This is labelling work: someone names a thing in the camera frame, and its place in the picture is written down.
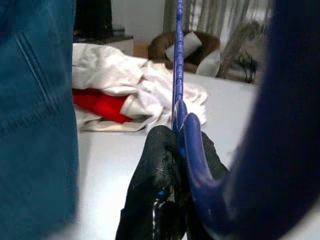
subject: curtain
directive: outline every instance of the curtain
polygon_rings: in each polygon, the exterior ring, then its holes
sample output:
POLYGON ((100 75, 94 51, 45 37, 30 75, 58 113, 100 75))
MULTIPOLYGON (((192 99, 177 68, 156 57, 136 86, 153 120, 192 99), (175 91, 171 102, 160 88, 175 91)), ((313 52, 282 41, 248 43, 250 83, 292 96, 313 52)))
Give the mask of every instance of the curtain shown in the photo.
MULTIPOLYGON (((221 41, 223 49, 241 22, 264 22, 271 17, 272 0, 185 0, 185 30, 212 34, 221 41)), ((165 1, 165 32, 176 28, 176 0, 165 1)))

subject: blue denim fabric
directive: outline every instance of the blue denim fabric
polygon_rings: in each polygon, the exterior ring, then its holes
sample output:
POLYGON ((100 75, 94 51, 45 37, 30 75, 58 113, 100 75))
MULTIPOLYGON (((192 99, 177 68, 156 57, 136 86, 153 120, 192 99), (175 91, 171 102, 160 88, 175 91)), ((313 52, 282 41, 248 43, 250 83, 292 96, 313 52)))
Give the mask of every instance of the blue denim fabric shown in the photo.
POLYGON ((74 0, 0 1, 0 239, 37 240, 73 221, 74 0))

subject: red fabric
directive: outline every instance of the red fabric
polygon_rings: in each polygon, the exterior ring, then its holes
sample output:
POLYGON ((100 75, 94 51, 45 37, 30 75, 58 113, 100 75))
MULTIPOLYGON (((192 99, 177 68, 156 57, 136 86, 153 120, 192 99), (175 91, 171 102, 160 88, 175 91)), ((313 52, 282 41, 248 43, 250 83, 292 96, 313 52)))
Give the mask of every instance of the red fabric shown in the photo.
POLYGON ((120 113, 128 96, 109 96, 92 88, 72 89, 72 96, 74 104, 98 116, 121 124, 131 121, 120 113))

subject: white table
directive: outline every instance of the white table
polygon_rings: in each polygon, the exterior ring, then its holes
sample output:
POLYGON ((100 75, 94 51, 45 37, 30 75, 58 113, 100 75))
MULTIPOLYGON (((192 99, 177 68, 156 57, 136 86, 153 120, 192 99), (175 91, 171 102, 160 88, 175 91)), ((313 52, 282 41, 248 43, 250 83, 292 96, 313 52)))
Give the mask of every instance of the white table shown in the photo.
MULTIPOLYGON (((187 82, 204 86, 207 123, 202 130, 215 142, 221 161, 229 168, 251 112, 257 87, 193 74, 187 82)), ((52 240, 114 240, 120 210, 130 179, 140 159, 146 136, 141 133, 84 132, 79 135, 78 224, 52 240)), ((283 239, 319 239, 319 211, 312 213, 283 239)))

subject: wicker chair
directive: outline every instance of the wicker chair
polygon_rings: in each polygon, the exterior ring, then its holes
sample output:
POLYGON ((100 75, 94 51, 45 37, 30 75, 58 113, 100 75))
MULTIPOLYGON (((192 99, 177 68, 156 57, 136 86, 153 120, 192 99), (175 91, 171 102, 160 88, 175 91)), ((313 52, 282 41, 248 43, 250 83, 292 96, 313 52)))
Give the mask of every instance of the wicker chair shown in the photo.
MULTIPOLYGON (((184 70, 195 74, 201 61, 210 53, 220 48, 220 40, 205 32, 196 31, 194 33, 202 42, 202 46, 184 60, 184 70)), ((175 31, 166 32, 157 36, 148 47, 149 59, 155 63, 165 63, 168 69, 172 69, 173 62, 167 58, 165 52, 174 44, 175 37, 175 31)))

